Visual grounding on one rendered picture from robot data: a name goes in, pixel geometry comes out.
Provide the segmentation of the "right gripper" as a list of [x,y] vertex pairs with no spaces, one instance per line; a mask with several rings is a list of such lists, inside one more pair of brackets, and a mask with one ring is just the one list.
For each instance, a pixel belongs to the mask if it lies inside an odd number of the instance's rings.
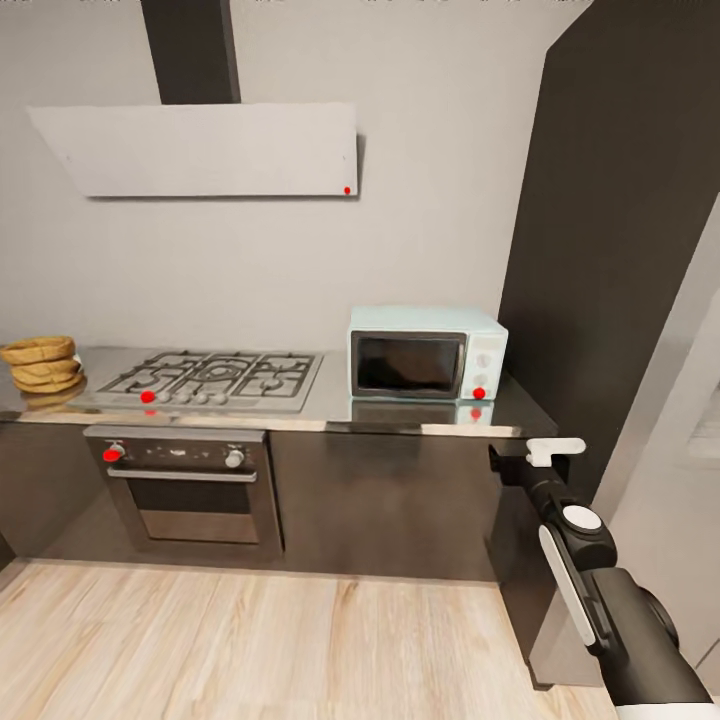
[[552,456],[551,467],[535,467],[526,456],[501,457],[491,443],[488,446],[492,472],[499,472],[503,485],[523,487],[529,500],[532,490],[542,482],[558,482],[567,486],[569,459],[566,456]]

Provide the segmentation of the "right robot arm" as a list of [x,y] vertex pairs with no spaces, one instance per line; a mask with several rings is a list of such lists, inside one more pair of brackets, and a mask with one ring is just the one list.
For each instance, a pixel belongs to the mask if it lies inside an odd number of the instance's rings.
[[679,653],[663,604],[615,567],[618,551],[603,519],[567,487],[581,438],[534,438],[527,456],[501,457],[489,443],[492,472],[523,487],[541,526],[541,547],[586,648],[597,656],[619,720],[720,720],[720,709]]

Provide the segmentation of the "microwave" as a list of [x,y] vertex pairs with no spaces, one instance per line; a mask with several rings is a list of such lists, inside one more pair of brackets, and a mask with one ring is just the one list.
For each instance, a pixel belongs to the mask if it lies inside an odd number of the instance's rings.
[[493,401],[508,334],[476,306],[355,305],[347,329],[348,392]]

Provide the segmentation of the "popcorn bag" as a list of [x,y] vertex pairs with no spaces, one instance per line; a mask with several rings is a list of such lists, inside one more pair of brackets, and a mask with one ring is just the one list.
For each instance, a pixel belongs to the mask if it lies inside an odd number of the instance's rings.
[[12,365],[15,387],[27,393],[59,393],[81,382],[85,368],[73,337],[39,337],[0,346],[0,358]]

